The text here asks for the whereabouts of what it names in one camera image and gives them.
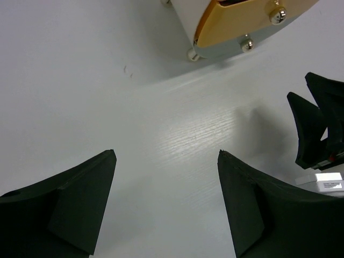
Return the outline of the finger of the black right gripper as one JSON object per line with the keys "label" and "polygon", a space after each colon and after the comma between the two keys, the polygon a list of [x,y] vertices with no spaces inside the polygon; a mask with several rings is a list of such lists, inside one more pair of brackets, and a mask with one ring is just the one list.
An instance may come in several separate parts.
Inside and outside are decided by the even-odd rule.
{"label": "finger of the black right gripper", "polygon": [[343,150],[343,82],[314,73],[305,76],[307,86],[322,112],[328,128],[327,148]]}
{"label": "finger of the black right gripper", "polygon": [[327,128],[324,116],[316,105],[293,92],[287,99],[298,134],[296,164],[303,169],[314,167],[325,159],[327,141],[321,139]]}

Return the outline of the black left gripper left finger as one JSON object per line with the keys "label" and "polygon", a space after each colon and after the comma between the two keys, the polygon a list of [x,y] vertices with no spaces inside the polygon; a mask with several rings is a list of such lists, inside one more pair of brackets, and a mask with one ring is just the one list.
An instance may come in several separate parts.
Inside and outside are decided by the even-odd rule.
{"label": "black left gripper left finger", "polygon": [[78,166],[1,196],[1,257],[94,255],[117,158]]}

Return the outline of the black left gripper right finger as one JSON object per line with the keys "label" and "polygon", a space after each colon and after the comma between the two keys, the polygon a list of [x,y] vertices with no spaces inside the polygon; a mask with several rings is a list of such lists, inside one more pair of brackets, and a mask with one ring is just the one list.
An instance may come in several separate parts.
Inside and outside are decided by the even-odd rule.
{"label": "black left gripper right finger", "polygon": [[221,150],[218,174],[237,257],[343,257],[343,199],[307,191]]}

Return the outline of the yellow drawer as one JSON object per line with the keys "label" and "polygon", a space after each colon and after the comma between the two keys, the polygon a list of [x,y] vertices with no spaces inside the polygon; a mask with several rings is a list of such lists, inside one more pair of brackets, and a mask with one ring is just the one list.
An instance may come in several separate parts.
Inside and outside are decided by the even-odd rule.
{"label": "yellow drawer", "polygon": [[302,15],[316,0],[211,1],[195,31],[198,47],[214,46]]}

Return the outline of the cream drawer cabinet shell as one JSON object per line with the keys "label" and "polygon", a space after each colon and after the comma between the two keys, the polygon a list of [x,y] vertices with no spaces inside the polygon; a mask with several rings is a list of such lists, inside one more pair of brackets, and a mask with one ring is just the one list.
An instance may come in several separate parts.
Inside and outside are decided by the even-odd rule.
{"label": "cream drawer cabinet shell", "polygon": [[198,25],[211,4],[210,0],[161,0],[162,5],[174,8],[179,21],[190,41],[191,48],[187,51],[190,61],[196,62],[199,59],[209,59],[214,57],[214,51],[210,47],[201,48],[197,45],[196,32]]}

